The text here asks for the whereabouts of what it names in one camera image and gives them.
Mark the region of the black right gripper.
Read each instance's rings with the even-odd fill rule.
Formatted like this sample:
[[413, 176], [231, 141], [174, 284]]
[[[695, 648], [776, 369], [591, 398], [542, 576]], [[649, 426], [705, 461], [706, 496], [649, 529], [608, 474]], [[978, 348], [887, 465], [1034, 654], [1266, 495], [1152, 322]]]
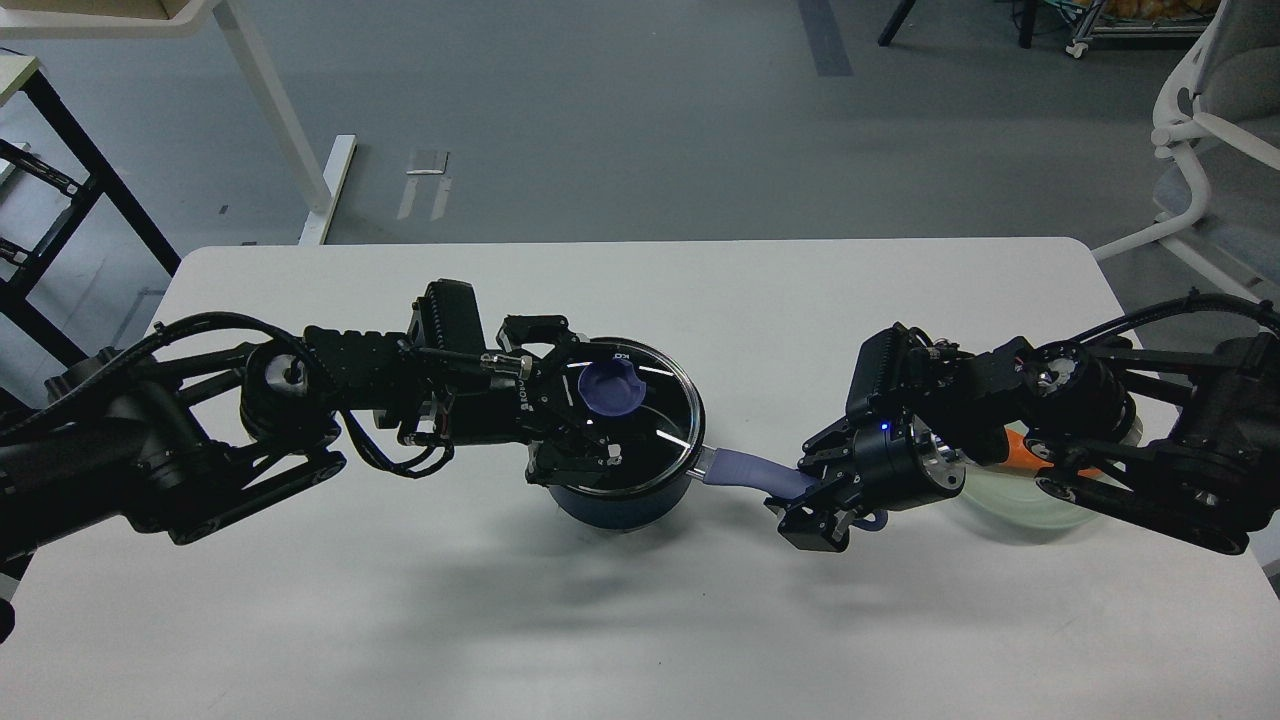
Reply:
[[966, 459], [923, 420], [837, 420], [803, 443], [797, 470], [814, 479], [790, 497], [769, 496], [777, 532], [795, 548], [840, 553], [850, 530], [870, 530], [870, 511], [905, 511], [959, 496]]

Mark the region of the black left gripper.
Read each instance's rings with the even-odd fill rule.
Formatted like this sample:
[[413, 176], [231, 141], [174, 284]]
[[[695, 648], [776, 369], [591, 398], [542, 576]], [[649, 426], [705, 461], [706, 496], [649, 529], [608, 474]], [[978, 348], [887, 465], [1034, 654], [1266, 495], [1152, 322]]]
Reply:
[[[497, 342], [497, 373], [484, 369], [477, 355], [443, 363], [440, 436], [457, 446], [529, 445], [527, 483], [604, 489], [623, 461], [621, 439], [594, 421], [559, 423], [529, 388], [544, 375], [563, 375], [590, 338], [562, 315], [508, 315]], [[527, 345], [549, 345], [550, 351], [539, 357], [524, 351]]]

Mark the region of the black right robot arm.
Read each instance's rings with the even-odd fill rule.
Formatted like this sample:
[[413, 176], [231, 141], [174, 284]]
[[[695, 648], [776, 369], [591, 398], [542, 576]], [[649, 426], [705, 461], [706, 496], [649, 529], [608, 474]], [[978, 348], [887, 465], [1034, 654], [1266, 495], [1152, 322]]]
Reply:
[[765, 505], [799, 550], [959, 496], [1011, 456], [1060, 501], [1225, 555], [1277, 511], [1277, 311], [1229, 293], [1143, 307], [1068, 340], [983, 354], [900, 323], [860, 347], [844, 415], [803, 446], [799, 491]]

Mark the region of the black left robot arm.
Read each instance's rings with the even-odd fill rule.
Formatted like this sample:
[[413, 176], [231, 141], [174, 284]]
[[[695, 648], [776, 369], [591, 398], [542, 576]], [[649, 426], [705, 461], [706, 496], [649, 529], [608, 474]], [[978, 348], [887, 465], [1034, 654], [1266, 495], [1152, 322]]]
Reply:
[[489, 348], [480, 322], [416, 309], [406, 332], [292, 334], [238, 313], [159, 325], [49, 382], [44, 409], [3, 420], [3, 634], [35, 552], [110, 518], [189, 544], [346, 466], [430, 477], [460, 446], [548, 450], [534, 484], [596, 480], [625, 459], [599, 421], [548, 395], [584, 341], [535, 316], [552, 350]]

